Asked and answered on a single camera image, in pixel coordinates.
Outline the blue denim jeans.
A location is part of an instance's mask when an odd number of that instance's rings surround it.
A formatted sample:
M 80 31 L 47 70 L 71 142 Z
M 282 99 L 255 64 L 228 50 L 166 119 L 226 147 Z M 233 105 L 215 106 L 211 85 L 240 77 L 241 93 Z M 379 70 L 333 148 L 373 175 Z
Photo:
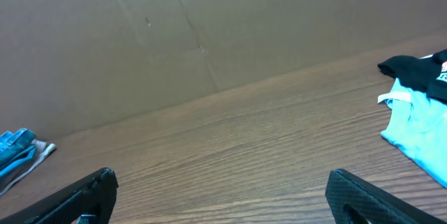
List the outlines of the blue denim jeans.
M 37 147 L 32 141 L 35 139 L 36 134 L 26 128 L 1 134 L 1 187 L 34 159 Z

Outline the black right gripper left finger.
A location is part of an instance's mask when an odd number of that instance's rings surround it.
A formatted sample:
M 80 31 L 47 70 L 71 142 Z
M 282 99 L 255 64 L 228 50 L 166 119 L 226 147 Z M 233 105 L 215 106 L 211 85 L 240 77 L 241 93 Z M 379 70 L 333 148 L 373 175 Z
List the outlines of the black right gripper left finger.
M 108 224 L 118 188 L 115 172 L 104 167 L 1 219 L 1 224 Z

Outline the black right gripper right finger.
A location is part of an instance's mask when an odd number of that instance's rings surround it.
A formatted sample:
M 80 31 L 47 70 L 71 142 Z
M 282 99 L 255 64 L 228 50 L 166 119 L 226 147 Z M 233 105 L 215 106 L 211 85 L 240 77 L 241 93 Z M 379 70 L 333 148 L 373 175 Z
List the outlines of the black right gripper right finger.
M 330 172 L 325 198 L 336 224 L 446 224 L 343 169 Z

